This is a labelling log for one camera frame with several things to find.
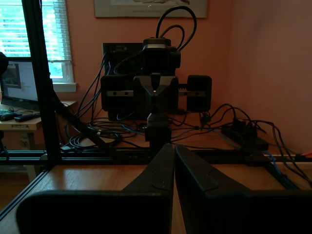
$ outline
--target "desk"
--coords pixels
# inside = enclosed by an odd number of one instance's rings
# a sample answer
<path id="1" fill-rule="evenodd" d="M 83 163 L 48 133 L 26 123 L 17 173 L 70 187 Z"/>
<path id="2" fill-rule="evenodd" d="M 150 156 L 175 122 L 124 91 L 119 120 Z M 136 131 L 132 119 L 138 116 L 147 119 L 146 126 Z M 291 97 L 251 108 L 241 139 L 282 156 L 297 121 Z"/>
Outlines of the desk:
<path id="1" fill-rule="evenodd" d="M 261 134 L 268 142 L 273 139 Z M 144 138 L 136 136 L 132 142 L 142 146 L 148 145 Z M 197 135 L 188 138 L 181 143 L 202 146 L 232 149 L 218 134 Z M 277 154 L 275 146 L 270 146 L 269 151 Z M 252 167 L 247 165 L 214 165 L 227 176 L 242 183 L 252 190 L 283 190 L 284 188 L 263 167 Z M 310 163 L 298 163 L 301 169 L 312 177 L 312 165 Z M 79 165 L 79 166 L 55 166 L 40 182 L 27 194 L 27 196 L 45 190 L 122 190 L 144 169 L 145 165 Z M 295 175 L 279 163 L 278 167 L 296 185 L 302 189 L 310 189 L 308 183 Z M 0 222 L 0 233 L 18 234 L 15 222 L 17 206 Z M 179 204 L 176 187 L 174 188 L 172 234 L 185 234 L 183 216 Z"/>
<path id="2" fill-rule="evenodd" d="M 63 101 L 64 105 L 68 107 L 73 107 L 77 102 L 76 101 Z M 19 107 L 13 107 L 14 110 L 19 110 Z M 0 104 L 0 109 L 10 109 L 10 106 Z M 25 113 L 26 115 L 38 113 L 37 111 L 33 111 L 33 113 Z M 0 131 L 3 132 L 14 132 L 19 133 L 19 144 L 24 150 L 36 150 L 34 133 L 35 131 L 41 128 L 41 118 L 35 118 L 25 122 L 15 122 L 15 120 L 9 121 L 0 121 Z M 36 176 L 38 169 L 34 166 L 26 166 L 27 173 L 30 181 L 32 181 Z"/>

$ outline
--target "wooden floor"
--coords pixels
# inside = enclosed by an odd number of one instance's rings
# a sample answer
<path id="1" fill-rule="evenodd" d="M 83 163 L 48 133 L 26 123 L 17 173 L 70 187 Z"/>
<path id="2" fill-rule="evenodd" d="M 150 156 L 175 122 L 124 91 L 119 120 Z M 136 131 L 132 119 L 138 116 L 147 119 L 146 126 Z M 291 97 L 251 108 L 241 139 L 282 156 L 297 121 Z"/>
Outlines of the wooden floor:
<path id="1" fill-rule="evenodd" d="M 28 184 L 27 173 L 0 173 L 0 211 Z"/>

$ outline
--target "picture frame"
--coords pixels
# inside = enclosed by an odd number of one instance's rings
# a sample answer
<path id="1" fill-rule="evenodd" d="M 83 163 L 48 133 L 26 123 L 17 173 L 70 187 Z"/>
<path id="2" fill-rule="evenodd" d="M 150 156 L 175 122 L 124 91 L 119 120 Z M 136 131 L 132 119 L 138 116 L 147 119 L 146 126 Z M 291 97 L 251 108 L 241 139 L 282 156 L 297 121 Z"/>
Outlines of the picture frame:
<path id="1" fill-rule="evenodd" d="M 95 17 L 161 17 L 174 6 L 191 8 L 197 18 L 206 18 L 208 0 L 94 0 Z M 191 17 L 186 11 L 171 12 L 169 17 Z"/>

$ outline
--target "power strip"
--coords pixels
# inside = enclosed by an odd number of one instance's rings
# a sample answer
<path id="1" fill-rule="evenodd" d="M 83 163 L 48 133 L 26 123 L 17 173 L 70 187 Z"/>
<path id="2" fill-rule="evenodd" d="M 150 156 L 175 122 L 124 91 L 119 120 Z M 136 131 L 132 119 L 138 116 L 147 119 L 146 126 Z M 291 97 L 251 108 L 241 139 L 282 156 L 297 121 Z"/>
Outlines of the power strip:
<path id="1" fill-rule="evenodd" d="M 224 126 L 221 129 L 221 133 L 227 136 L 229 139 L 234 141 L 235 143 L 241 145 L 243 148 L 247 149 L 256 149 L 265 151 L 269 149 L 269 143 L 265 140 L 257 137 L 254 140 L 251 140 L 250 137 L 243 137 L 240 133 L 233 131 L 232 126 Z"/>

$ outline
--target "pink wall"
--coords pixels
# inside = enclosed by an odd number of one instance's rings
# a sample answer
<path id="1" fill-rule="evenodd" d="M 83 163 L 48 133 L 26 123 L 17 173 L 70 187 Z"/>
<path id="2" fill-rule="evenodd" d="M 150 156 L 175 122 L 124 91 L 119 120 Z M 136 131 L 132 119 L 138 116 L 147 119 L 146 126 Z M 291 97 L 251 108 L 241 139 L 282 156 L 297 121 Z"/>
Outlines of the pink wall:
<path id="1" fill-rule="evenodd" d="M 311 150 L 312 1 L 237 0 L 228 102 L 274 122 L 290 147 Z"/>

